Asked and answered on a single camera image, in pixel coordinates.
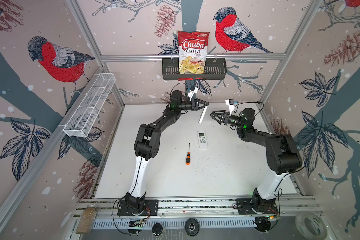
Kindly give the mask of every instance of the screwdriver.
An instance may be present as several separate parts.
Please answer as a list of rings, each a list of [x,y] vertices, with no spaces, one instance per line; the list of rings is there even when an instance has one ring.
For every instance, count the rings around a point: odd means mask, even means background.
[[[191,153],[189,152],[190,146],[191,146],[191,143],[188,144],[188,154],[187,154],[187,159],[185,160],[185,163],[187,165],[189,165],[189,163],[191,162]]]

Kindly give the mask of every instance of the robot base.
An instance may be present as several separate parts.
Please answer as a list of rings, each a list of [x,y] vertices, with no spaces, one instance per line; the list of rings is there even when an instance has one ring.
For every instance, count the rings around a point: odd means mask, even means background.
[[[145,207],[149,208],[149,210],[151,211],[151,216],[157,216],[158,200],[147,200],[147,199],[144,201],[144,207],[141,214],[131,209],[125,200],[120,200],[117,215],[119,217],[136,216],[137,214],[139,214],[139,216],[148,216],[149,212]]]
[[[236,199],[237,210],[239,215],[247,214],[267,214],[275,215],[279,212],[276,206],[276,198],[265,200],[262,199],[257,192],[257,188],[253,191],[251,199]]]

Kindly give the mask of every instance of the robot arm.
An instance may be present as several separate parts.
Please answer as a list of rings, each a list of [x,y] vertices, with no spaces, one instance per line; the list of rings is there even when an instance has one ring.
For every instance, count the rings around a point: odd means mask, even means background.
[[[149,166],[149,159],[157,155],[160,147],[161,133],[170,125],[177,122],[181,111],[197,111],[203,109],[205,113],[208,102],[192,98],[182,100],[182,93],[178,90],[171,93],[170,103],[163,111],[163,115],[150,124],[140,125],[137,133],[134,150],[136,154],[136,169],[131,188],[125,195],[125,202],[136,213],[140,213],[144,207],[145,199],[145,172]]]
[[[231,115],[225,110],[213,111],[211,117],[219,124],[229,124],[236,128],[242,141],[254,142],[266,149],[269,170],[252,196],[252,207],[255,212],[263,212],[274,204],[275,191],[286,175],[295,172],[302,166],[302,160],[296,144],[289,134],[273,135],[258,131],[253,127],[254,110],[245,108],[239,116]]]

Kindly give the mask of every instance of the white wire mesh basket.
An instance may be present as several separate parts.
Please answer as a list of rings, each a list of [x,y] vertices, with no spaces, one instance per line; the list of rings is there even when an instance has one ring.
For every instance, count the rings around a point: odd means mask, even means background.
[[[100,73],[63,131],[69,136],[87,137],[113,84],[112,73]]]

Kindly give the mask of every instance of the black metal basket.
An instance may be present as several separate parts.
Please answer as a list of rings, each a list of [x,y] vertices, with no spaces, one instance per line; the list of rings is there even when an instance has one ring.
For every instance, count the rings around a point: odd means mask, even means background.
[[[202,74],[180,74],[179,73],[179,59],[170,58],[163,59],[162,73],[164,80],[191,80],[191,79],[206,79],[206,80],[221,80],[227,74],[227,66],[225,58],[207,58],[205,60],[205,73]]]

